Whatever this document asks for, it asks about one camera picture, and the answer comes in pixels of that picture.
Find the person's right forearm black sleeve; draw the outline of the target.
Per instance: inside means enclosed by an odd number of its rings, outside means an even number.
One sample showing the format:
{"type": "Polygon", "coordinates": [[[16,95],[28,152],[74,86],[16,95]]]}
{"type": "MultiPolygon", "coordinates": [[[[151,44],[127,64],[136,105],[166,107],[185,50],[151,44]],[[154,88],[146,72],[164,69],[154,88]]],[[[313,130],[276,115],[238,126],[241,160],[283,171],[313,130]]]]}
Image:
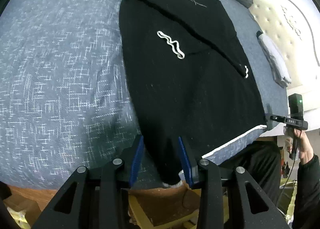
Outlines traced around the person's right forearm black sleeve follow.
{"type": "Polygon", "coordinates": [[[299,165],[292,228],[319,228],[319,158],[299,165]]]}

